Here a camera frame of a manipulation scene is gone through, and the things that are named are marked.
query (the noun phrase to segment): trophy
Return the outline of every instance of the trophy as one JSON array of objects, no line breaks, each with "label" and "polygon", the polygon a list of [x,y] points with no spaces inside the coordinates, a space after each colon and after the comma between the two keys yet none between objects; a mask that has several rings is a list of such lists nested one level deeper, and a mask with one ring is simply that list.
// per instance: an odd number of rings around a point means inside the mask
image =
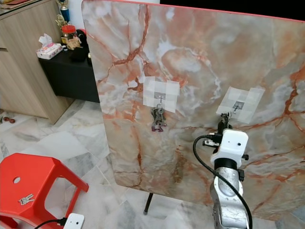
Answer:
[{"label": "trophy", "polygon": [[61,14],[66,22],[70,21],[69,9],[67,7],[69,0],[56,0],[61,6]]}]

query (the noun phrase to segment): keys on stool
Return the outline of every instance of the keys on stool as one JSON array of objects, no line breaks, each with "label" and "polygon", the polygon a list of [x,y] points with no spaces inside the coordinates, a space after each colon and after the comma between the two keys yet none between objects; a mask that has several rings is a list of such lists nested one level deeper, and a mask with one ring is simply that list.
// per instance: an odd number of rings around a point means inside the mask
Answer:
[{"label": "keys on stool", "polygon": [[26,205],[27,203],[29,203],[31,201],[34,201],[34,199],[31,199],[32,197],[34,197],[34,195],[33,194],[29,194],[27,197],[23,197],[20,200],[18,200],[18,202],[21,205]]}]

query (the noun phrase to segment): cabinet door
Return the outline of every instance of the cabinet door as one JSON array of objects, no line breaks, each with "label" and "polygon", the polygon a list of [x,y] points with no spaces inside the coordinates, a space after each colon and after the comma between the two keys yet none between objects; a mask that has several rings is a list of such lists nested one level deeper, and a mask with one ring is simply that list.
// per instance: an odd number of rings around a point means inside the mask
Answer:
[{"label": "cabinet door", "polygon": [[10,53],[0,50],[0,108],[26,115],[47,117],[22,71]]}]

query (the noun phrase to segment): marble-patterned board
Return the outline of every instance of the marble-patterned board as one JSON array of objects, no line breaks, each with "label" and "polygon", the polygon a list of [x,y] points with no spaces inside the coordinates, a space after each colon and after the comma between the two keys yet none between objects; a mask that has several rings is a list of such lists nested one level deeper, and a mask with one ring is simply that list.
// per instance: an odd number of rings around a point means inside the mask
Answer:
[{"label": "marble-patterned board", "polygon": [[[305,204],[305,23],[106,0],[82,13],[117,184],[211,205],[193,141],[215,131],[229,87],[262,88],[251,122],[231,122],[249,135],[245,199],[271,220]],[[180,85],[163,133],[143,105],[148,76]],[[198,151],[208,162],[213,149]]]}]

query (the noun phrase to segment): power cord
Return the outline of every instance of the power cord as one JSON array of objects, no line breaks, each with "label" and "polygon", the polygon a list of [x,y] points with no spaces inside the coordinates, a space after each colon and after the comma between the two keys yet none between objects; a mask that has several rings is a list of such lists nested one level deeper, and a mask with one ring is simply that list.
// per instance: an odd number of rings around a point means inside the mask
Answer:
[{"label": "power cord", "polygon": [[200,162],[200,164],[202,164],[207,170],[209,170],[211,173],[214,174],[214,176],[218,177],[219,179],[221,179],[227,186],[230,187],[230,189],[232,189],[232,191],[238,196],[238,198],[240,199],[240,201],[242,202],[242,204],[244,205],[244,208],[247,212],[248,215],[248,220],[249,220],[249,229],[253,229],[253,223],[252,223],[252,214],[251,211],[246,203],[246,201],[244,200],[244,198],[239,194],[239,192],[236,190],[236,188],[223,176],[221,176],[219,173],[217,173],[214,169],[212,169],[211,167],[209,167],[204,161],[201,160],[201,158],[198,156],[197,151],[196,151],[196,145],[198,143],[198,141],[202,138],[212,138],[214,137],[213,135],[202,135],[199,136],[198,138],[195,139],[194,143],[193,143],[193,152],[195,157],[197,158],[197,160]]},{"label": "power cord", "polygon": [[45,221],[45,222],[39,224],[39,225],[38,225],[37,227],[35,227],[34,229],[38,229],[38,228],[42,227],[43,225],[45,225],[45,224],[47,224],[47,223],[52,223],[52,222],[58,223],[58,224],[60,224],[61,226],[65,226],[66,221],[67,221],[67,218],[66,218],[66,217],[64,217],[64,218],[62,218],[62,219],[50,219],[50,220],[48,220],[48,221]]}]

